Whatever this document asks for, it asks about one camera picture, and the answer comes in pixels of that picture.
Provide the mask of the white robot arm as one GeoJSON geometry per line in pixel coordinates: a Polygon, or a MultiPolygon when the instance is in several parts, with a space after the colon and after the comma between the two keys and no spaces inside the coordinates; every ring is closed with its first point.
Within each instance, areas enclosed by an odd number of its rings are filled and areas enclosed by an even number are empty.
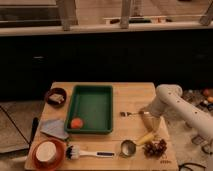
{"type": "Polygon", "coordinates": [[[160,117],[167,106],[180,116],[207,141],[213,140],[213,117],[182,98],[182,88],[175,84],[161,84],[155,89],[156,96],[145,110],[160,117]]]}

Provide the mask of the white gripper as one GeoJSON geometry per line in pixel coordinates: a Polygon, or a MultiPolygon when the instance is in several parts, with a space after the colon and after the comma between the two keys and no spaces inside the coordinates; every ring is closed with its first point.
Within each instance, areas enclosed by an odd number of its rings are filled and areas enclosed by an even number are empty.
{"type": "Polygon", "coordinates": [[[155,97],[147,106],[149,113],[142,115],[142,121],[148,131],[157,132],[161,122],[160,116],[163,114],[167,104],[155,97]]]}

